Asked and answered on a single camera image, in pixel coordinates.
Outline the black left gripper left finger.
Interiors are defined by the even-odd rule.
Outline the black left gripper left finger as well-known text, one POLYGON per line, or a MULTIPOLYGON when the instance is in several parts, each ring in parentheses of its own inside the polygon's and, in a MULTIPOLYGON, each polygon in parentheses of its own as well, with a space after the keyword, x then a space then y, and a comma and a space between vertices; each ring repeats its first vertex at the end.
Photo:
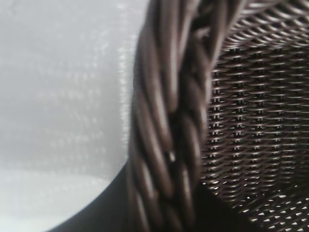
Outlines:
POLYGON ((135 232, 130 215, 128 166, 124 166, 110 185, 88 206, 53 232, 135 232))

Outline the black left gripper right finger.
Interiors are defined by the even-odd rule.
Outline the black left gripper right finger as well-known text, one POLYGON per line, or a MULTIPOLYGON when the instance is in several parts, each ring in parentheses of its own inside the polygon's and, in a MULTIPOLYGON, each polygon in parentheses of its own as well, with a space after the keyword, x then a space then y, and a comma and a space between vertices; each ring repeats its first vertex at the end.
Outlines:
POLYGON ((256 225, 220 200, 206 186, 197 187, 198 232, 255 232, 256 225))

